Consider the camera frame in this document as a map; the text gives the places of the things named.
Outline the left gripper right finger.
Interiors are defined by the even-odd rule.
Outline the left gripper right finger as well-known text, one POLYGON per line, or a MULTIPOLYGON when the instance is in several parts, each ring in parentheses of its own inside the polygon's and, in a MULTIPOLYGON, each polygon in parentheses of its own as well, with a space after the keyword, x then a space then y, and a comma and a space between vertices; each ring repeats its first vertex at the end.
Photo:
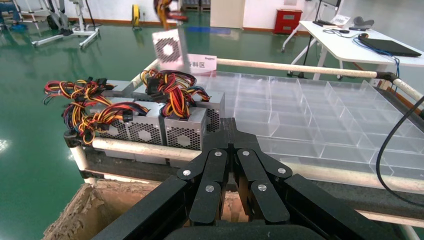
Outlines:
POLYGON ((395 240, 397 235, 261 150, 258 138, 229 119, 233 173, 253 219, 293 228, 297 240, 395 240))

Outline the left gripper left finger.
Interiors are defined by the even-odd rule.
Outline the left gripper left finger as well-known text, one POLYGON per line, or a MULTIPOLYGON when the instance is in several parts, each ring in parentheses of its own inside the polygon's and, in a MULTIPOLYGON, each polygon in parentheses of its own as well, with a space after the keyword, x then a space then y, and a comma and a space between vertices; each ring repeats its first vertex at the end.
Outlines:
POLYGON ((201 153, 119 216, 95 240, 165 240, 186 222, 221 217, 229 177, 231 118, 205 137, 201 153))

